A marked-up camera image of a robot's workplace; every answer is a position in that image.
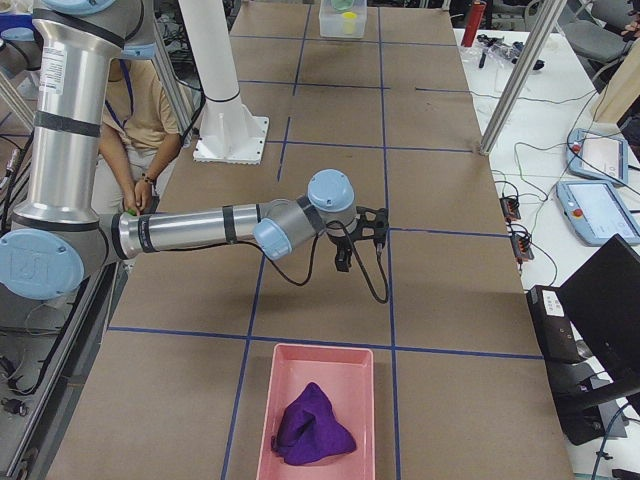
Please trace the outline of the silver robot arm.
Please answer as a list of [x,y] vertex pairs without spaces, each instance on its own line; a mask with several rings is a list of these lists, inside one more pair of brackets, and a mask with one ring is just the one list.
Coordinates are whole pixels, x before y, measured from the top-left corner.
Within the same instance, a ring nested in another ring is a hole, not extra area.
[[91,206],[110,63],[154,55],[149,1],[38,1],[43,39],[32,169],[26,199],[1,239],[1,281],[49,300],[74,291],[102,267],[142,253],[248,244],[271,261],[327,236],[336,267],[360,262],[356,243],[382,250],[388,212],[358,206],[348,177],[319,171],[294,199],[183,214],[100,215]]

